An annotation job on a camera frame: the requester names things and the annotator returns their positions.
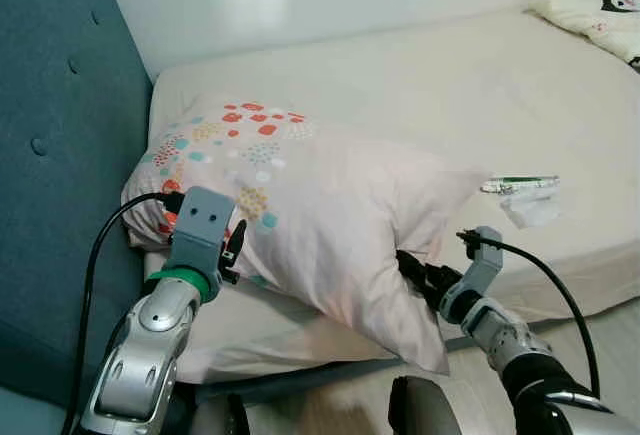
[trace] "headboard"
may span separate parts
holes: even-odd
[[[0,13],[0,385],[66,404],[87,257],[144,151],[151,84],[115,0],[0,0]],[[142,279],[113,231],[87,379]]]

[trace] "floor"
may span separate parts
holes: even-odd
[[[589,326],[601,373],[602,399],[609,408],[640,426],[640,301],[593,317]],[[584,350],[575,325],[566,322],[542,332],[558,359],[587,384]],[[400,375],[437,381],[465,435],[513,435],[511,406],[495,373],[477,349],[449,356],[451,377],[429,376],[401,366],[348,382],[249,407],[253,435],[389,435],[388,397]]]

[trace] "white pillowcase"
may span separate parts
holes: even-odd
[[[640,70],[640,0],[532,0],[530,6]]]
[[[201,100],[151,143],[122,199],[193,185],[233,197],[230,227],[249,222],[242,276],[439,370],[436,319],[398,272],[395,251],[426,255],[487,176],[301,114]],[[166,246],[173,221],[156,202],[125,217],[132,242],[146,248]]]

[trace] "bed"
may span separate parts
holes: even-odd
[[[509,243],[550,261],[587,314],[640,293],[640,77],[530,13],[501,11],[172,68],[156,82],[149,137],[211,93],[473,157],[497,175],[559,175],[560,218],[519,230],[494,196],[478,193],[443,235],[440,261],[464,269],[468,261],[454,232],[491,225]],[[162,261],[148,254],[146,272]],[[527,321],[569,315],[553,286],[510,256],[490,293]],[[234,323],[212,322],[222,318]],[[455,327],[442,329],[449,340],[461,337]],[[343,341],[340,361],[361,360],[363,353],[393,357],[345,330],[249,282],[225,287],[202,307],[179,378],[218,383],[320,366],[335,360],[317,343],[327,336]],[[250,341],[255,337],[279,342],[267,353]],[[236,369],[219,369],[224,357]]]

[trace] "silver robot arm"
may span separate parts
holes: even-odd
[[[224,231],[234,203],[194,187],[182,202],[171,255],[150,279],[153,292],[126,317],[124,338],[107,357],[75,433],[160,433],[176,379],[176,361],[201,303],[213,300],[242,245],[241,222],[227,244]]]
[[[475,233],[500,241],[500,234],[489,227],[478,227]],[[464,275],[448,267],[422,266],[406,252],[398,252],[398,262],[403,276],[429,306],[448,322],[459,324],[486,353],[513,404],[518,435],[639,435],[638,428],[569,375],[548,343],[484,296],[502,268],[501,250],[468,246],[467,255],[473,263]],[[421,409],[424,401],[434,410]],[[460,433],[439,387],[415,377],[394,381],[389,422],[399,435]]]

